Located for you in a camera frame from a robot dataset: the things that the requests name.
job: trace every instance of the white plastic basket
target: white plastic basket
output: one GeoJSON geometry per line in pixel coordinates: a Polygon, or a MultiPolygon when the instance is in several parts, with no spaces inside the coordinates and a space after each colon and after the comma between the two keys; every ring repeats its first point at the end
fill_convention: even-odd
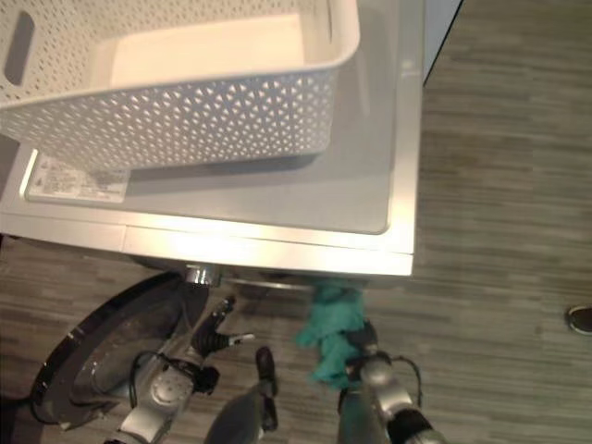
{"type": "Polygon", "coordinates": [[[0,16],[0,131],[84,169],[319,153],[359,42],[356,0],[0,0],[0,16]]]}

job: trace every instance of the cable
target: cable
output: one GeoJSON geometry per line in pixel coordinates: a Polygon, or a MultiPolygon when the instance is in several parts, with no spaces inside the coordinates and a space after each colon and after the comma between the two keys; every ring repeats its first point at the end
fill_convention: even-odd
{"type": "Polygon", "coordinates": [[[419,368],[419,365],[417,365],[413,360],[402,355],[395,357],[389,356],[389,358],[393,363],[403,362],[408,364],[413,369],[415,377],[417,378],[417,407],[421,409],[422,404],[424,403],[424,391],[422,389],[422,371],[419,368]]]}

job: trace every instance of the warning label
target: warning label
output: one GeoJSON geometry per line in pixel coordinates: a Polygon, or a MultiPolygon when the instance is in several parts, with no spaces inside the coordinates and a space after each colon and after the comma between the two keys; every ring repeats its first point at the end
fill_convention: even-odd
{"type": "Polygon", "coordinates": [[[128,170],[90,173],[40,154],[29,182],[29,196],[121,204],[129,181],[128,170]]]}

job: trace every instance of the wooden floor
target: wooden floor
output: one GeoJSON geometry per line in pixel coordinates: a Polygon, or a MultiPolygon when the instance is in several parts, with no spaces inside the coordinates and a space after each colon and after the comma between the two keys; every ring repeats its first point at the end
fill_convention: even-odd
{"type": "MultiPolygon", "coordinates": [[[[425,412],[451,443],[590,444],[592,338],[562,316],[592,303],[592,3],[466,0],[425,87],[423,128],[413,278],[365,297],[382,347],[422,366],[425,412]]],[[[151,273],[113,254],[5,240],[2,394],[25,396],[70,328],[151,273]]],[[[280,429],[265,441],[334,442],[337,394],[306,381],[315,353],[290,342],[307,303],[240,298],[228,329],[260,342],[215,358],[217,392],[194,399],[166,443],[201,442],[253,382],[261,343],[282,379],[280,429]]],[[[401,377],[412,389],[404,367],[401,377]]],[[[124,412],[66,434],[23,412],[13,442],[103,442],[124,412]]]]}

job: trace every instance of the green cloth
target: green cloth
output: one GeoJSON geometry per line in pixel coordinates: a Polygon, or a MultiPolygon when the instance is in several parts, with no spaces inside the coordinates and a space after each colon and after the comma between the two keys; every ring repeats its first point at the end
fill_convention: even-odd
{"type": "Polygon", "coordinates": [[[350,385],[345,363],[360,353],[342,333],[364,328],[362,291],[345,288],[350,284],[341,279],[320,279],[314,285],[308,322],[295,340],[303,347],[319,348],[320,362],[311,374],[313,381],[345,389],[350,385]]]}

